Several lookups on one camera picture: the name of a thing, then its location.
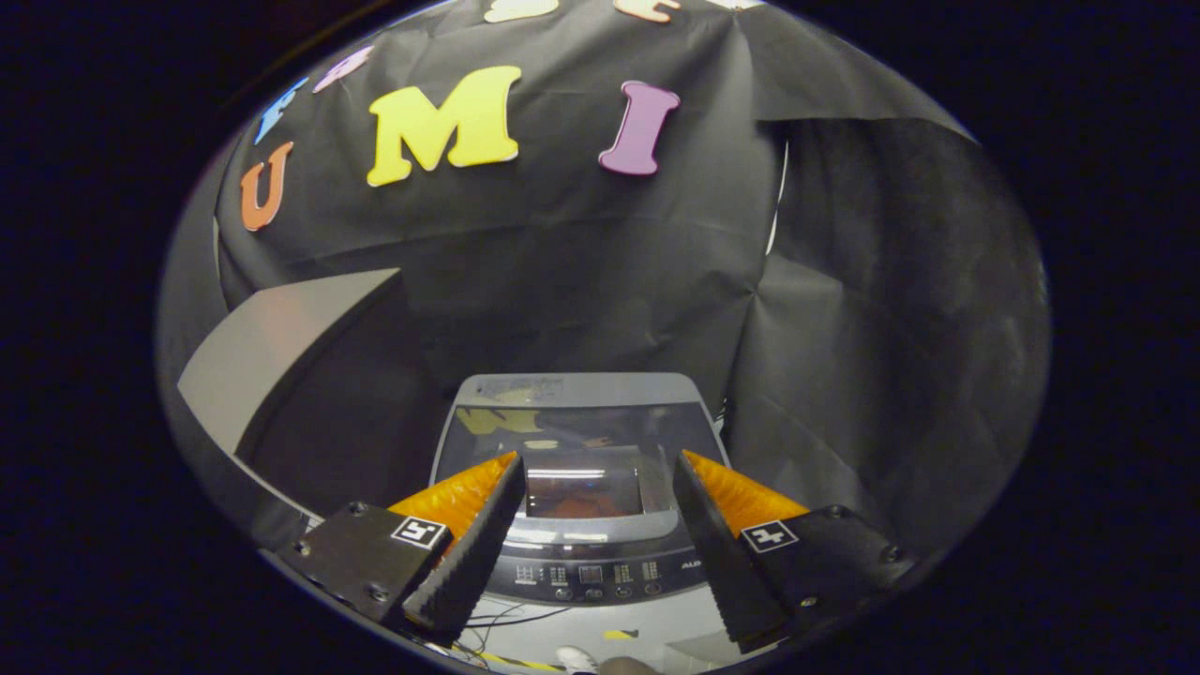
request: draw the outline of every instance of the yellow tape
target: yellow tape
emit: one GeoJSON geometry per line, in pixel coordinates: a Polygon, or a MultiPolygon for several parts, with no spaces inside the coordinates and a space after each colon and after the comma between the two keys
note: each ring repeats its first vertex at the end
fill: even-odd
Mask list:
{"type": "Polygon", "coordinates": [[[455,647],[455,651],[458,651],[458,652],[462,652],[462,653],[467,653],[467,655],[470,655],[470,656],[481,656],[481,657],[486,658],[487,661],[494,661],[496,663],[505,663],[508,665],[516,665],[516,667],[520,667],[520,668],[532,668],[533,670],[548,670],[551,673],[564,673],[564,671],[566,671],[566,668],[564,668],[562,665],[553,665],[553,664],[548,664],[548,663],[533,663],[530,661],[522,661],[520,658],[508,658],[508,657],[504,657],[504,656],[497,656],[494,653],[488,653],[486,651],[467,652],[467,651],[463,651],[463,650],[461,650],[458,647],[455,647]]]}

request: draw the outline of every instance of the orange soft finger pad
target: orange soft finger pad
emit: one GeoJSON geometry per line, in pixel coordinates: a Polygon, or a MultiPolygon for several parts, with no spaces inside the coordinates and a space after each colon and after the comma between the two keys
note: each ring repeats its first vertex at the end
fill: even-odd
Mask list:
{"type": "Polygon", "coordinates": [[[454,534],[454,542],[450,543],[450,549],[452,549],[458,539],[467,533],[475,515],[484,508],[487,497],[492,495],[492,490],[499,483],[504,470],[516,456],[517,454],[511,452],[455,473],[440,483],[396,502],[388,510],[444,524],[454,534]]]}
{"type": "Polygon", "coordinates": [[[732,468],[726,468],[691,450],[684,450],[683,455],[696,470],[696,476],[725,516],[725,524],[730,526],[734,537],[739,537],[742,530],[754,525],[787,520],[809,513],[808,508],[732,468]]]}

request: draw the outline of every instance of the gray panel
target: gray panel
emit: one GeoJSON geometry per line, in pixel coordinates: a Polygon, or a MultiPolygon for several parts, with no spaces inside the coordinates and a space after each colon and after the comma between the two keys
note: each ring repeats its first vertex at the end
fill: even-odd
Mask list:
{"type": "Polygon", "coordinates": [[[385,269],[259,291],[204,340],[179,390],[204,430],[233,455],[266,395],[312,344],[371,291],[385,269]]]}

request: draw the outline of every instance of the yellow letter m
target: yellow letter m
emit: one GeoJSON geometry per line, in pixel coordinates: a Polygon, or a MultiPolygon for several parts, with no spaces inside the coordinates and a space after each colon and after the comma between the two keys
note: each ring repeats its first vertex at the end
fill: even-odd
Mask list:
{"type": "Polygon", "coordinates": [[[367,183],[386,185],[408,178],[413,162],[400,156],[401,142],[425,171],[433,171],[450,135],[458,130],[455,147],[446,154],[452,166],[469,167],[506,162],[517,156],[509,138],[509,86],[521,77],[516,66],[496,66],[468,73],[446,96],[440,108],[415,86],[385,94],[371,103],[379,117],[376,165],[367,183]]]}

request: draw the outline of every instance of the pink foam letter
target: pink foam letter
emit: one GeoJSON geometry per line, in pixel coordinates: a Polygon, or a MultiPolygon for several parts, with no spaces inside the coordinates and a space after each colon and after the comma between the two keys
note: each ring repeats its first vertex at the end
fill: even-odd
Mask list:
{"type": "Polygon", "coordinates": [[[626,82],[620,91],[629,98],[617,142],[600,153],[600,166],[630,175],[650,175],[659,169],[654,144],[667,113],[679,107],[679,96],[642,82],[626,82]]]}

